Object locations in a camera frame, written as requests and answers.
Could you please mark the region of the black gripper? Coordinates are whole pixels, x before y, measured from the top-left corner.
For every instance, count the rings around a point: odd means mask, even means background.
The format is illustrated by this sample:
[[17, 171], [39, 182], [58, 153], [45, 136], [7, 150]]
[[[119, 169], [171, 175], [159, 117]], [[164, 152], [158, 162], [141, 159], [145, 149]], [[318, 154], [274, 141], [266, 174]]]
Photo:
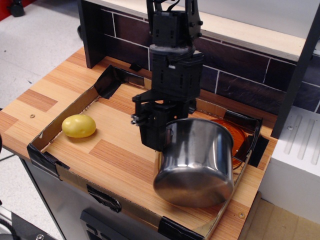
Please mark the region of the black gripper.
[[152, 54], [151, 89], [132, 98], [131, 123], [139, 127], [143, 145], [162, 152], [167, 123], [187, 118], [197, 107], [204, 54]]

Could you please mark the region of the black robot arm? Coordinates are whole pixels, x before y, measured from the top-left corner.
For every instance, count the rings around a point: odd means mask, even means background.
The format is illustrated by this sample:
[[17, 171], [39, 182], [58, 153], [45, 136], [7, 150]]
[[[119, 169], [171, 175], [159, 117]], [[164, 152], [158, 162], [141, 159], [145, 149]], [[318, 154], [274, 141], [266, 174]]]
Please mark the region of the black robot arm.
[[177, 0], [166, 10], [162, 4], [161, 0], [146, 2], [152, 36], [151, 89], [133, 97], [131, 116], [142, 144], [158, 152], [165, 147], [167, 124], [195, 111], [204, 62], [204, 54], [193, 44], [202, 36], [198, 2], [185, 1], [184, 10], [174, 9]]

